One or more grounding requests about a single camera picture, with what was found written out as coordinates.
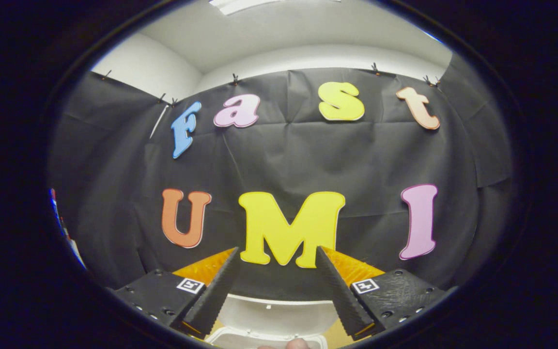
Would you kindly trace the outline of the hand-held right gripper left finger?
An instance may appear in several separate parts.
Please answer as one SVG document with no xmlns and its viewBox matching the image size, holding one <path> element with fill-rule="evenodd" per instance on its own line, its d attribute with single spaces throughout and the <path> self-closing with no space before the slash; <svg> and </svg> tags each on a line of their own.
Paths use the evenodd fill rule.
<svg viewBox="0 0 558 349">
<path fill-rule="evenodd" d="M 238 254 L 234 247 L 174 272 L 156 269 L 114 294 L 156 323 L 203 340 L 238 276 Z"/>
</svg>

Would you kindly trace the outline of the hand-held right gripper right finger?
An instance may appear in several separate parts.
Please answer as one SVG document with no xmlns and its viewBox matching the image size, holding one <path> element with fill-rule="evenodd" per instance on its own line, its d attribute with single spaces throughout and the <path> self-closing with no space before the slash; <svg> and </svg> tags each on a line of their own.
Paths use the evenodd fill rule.
<svg viewBox="0 0 558 349">
<path fill-rule="evenodd" d="M 317 247 L 316 267 L 355 341 L 414 322 L 456 292 L 455 286 L 438 288 L 402 268 L 381 271 L 327 247 Z"/>
</svg>

